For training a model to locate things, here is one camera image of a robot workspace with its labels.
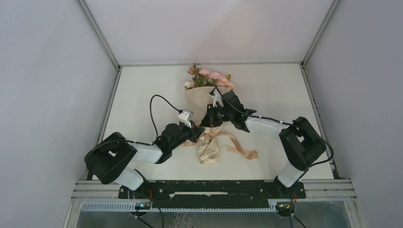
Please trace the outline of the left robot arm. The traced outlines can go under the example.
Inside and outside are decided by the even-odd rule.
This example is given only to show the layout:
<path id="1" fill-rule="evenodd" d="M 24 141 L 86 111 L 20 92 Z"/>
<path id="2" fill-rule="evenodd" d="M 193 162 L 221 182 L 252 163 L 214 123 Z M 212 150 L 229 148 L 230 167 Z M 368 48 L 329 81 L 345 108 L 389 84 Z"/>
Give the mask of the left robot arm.
<path id="1" fill-rule="evenodd" d="M 190 126 L 170 123 L 154 143 L 148 144 L 128 140 L 121 133 L 114 132 L 89 151 L 84 162 L 102 184 L 120 184 L 137 198 L 143 198 L 149 190 L 146 179 L 140 172 L 130 169 L 128 164 L 131 161 L 164 163 L 171 158 L 173 150 L 187 141 L 197 142 L 202 133 L 204 128 L 194 122 Z"/>

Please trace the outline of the pink fake rose stem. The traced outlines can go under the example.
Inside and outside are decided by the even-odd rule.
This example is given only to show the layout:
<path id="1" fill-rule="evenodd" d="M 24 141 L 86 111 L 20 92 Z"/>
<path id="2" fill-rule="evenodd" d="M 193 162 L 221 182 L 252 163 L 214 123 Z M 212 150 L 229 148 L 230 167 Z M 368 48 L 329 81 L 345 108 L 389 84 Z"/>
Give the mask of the pink fake rose stem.
<path id="1" fill-rule="evenodd" d="M 235 85 L 231 82 L 231 74 L 223 75 L 220 72 L 211 72 L 207 69 L 202 69 L 198 72 L 200 86 L 217 86 L 229 87 L 235 89 Z"/>

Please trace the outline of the pink fake rose sprig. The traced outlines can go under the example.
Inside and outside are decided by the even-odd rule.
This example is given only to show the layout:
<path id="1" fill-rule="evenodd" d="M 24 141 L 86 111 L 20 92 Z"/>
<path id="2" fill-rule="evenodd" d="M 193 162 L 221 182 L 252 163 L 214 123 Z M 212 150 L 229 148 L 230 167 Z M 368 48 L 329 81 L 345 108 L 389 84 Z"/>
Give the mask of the pink fake rose sprig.
<path id="1" fill-rule="evenodd" d="M 200 74 L 201 68 L 199 63 L 194 63 L 188 70 L 188 74 L 192 76 L 191 81 L 187 81 L 183 84 L 186 90 L 190 90 L 197 87 L 203 87 L 206 85 L 204 76 Z"/>

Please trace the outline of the tan ribbon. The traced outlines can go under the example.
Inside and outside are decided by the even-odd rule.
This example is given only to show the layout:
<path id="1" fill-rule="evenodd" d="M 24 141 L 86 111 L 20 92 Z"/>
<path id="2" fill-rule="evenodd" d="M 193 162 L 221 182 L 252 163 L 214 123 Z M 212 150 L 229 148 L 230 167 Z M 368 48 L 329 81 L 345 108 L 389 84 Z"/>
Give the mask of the tan ribbon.
<path id="1" fill-rule="evenodd" d="M 258 158 L 258 152 L 242 148 L 238 139 L 228 132 L 223 132 L 222 127 L 208 127 L 196 142 L 187 140 L 180 147 L 198 146 L 198 158 L 201 164 L 218 163 L 222 149 L 236 153 L 247 160 Z"/>

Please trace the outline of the brown wrapping paper sheet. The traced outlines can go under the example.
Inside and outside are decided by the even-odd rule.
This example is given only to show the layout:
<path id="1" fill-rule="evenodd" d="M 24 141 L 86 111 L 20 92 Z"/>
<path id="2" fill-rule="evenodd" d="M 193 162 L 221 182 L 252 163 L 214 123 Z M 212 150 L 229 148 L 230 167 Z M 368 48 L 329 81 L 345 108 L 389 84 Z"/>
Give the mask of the brown wrapping paper sheet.
<path id="1" fill-rule="evenodd" d="M 213 86 L 204 86 L 185 91 L 188 109 L 193 112 L 192 120 L 197 126 L 200 125 L 201 120 L 206 115 L 207 106 L 213 104 L 213 98 L 209 95 L 213 89 Z M 204 128 L 204 132 L 197 141 L 199 146 L 198 157 L 201 164 L 217 163 L 219 161 L 220 150 L 216 143 L 216 137 L 226 136 L 231 140 L 233 139 L 233 135 L 222 132 L 221 128 L 221 126 L 211 127 L 210 124 Z"/>

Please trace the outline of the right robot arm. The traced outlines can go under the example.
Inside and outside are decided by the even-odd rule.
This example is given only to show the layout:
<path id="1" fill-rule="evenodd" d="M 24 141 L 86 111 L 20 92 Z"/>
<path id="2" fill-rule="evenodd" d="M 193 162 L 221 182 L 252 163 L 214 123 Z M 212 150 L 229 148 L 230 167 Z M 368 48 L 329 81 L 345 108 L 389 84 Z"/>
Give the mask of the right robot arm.
<path id="1" fill-rule="evenodd" d="M 233 91 L 222 94 L 217 87 L 209 95 L 213 103 L 207 106 L 206 115 L 201 121 L 203 127 L 218 127 L 224 122 L 230 122 L 236 129 L 247 133 L 267 135 L 273 130 L 278 131 L 288 159 L 274 180 L 275 193 L 279 197 L 288 197 L 294 190 L 293 185 L 311 167 L 332 160 L 333 147 L 315 131 L 306 118 L 300 116 L 293 121 L 282 121 L 257 115 L 255 110 L 244 108 Z"/>

